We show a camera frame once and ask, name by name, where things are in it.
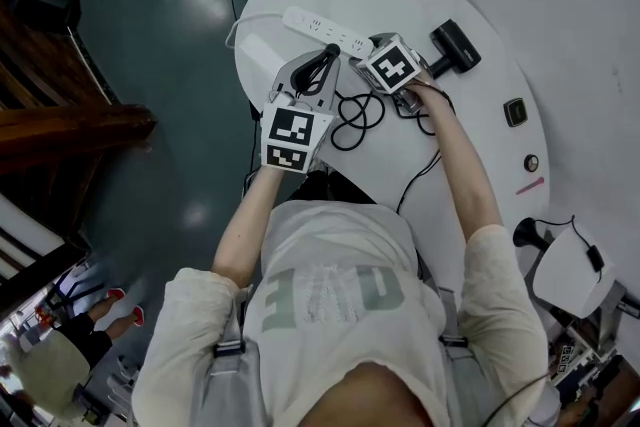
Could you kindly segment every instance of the red shoe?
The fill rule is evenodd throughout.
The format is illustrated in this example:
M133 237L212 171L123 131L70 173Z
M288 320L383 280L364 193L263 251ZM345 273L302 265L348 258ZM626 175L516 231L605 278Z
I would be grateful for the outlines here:
M127 295L127 293L122 288L110 288L107 291L107 297L117 297L118 301L125 295Z
M142 309L142 306L136 306L133 309L133 314L138 317L138 320L136 320L134 324L138 327L144 326L144 310Z

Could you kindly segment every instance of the dark floor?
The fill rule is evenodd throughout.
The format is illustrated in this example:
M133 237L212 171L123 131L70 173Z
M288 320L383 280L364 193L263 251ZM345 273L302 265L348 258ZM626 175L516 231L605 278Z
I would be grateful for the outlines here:
M240 14L246 0L235 1ZM147 315L94 373L89 390L107 402L116 356L144 358L165 282L181 267L211 265L240 200L253 123L224 47L230 0L81 4L80 36L117 97L148 106L159 119L152 151L123 152L107 169L84 225L97 263L90 272L130 292L112 316L138 301Z

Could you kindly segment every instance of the power strip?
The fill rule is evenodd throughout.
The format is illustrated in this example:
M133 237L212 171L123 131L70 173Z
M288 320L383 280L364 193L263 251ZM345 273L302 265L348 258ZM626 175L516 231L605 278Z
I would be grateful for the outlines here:
M358 59L365 59L373 51L373 42L369 38L296 6L286 9L282 23L321 43L335 43L342 52Z

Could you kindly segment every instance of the person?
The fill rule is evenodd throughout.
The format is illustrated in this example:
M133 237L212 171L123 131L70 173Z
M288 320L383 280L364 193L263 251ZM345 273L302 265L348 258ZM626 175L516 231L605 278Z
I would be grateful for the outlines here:
M426 70L410 87L430 115L467 243L459 330L504 395L515 394L491 425L522 425L544 386L545 332L470 139ZM196 369L213 361L234 297L261 255L244 338L259 348L270 425L450 425L444 307L416 277L408 223L336 172L310 173L272 211L282 177L261 168L211 271L182 269L166 285L133 394L139 424L193 425ZM326 187L336 201L327 201Z
M144 324L144 311L136 306L129 315L114 320L105 331L94 330L95 323L124 296L122 289L110 289L106 299L94 304L87 313L51 330L29 352L23 352L17 340L4 339L8 364L2 366L2 376L12 372L20 379L22 402L38 405L61 420L84 415L86 408L74 400L76 388L87 381L113 340L131 326Z

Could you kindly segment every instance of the white wall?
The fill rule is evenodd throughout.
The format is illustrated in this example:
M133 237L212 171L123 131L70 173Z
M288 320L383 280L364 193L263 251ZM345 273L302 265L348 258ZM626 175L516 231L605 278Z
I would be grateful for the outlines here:
M529 80L551 161L550 217L580 221L640 297L640 0L469 0ZM640 369L640 321L620 330Z

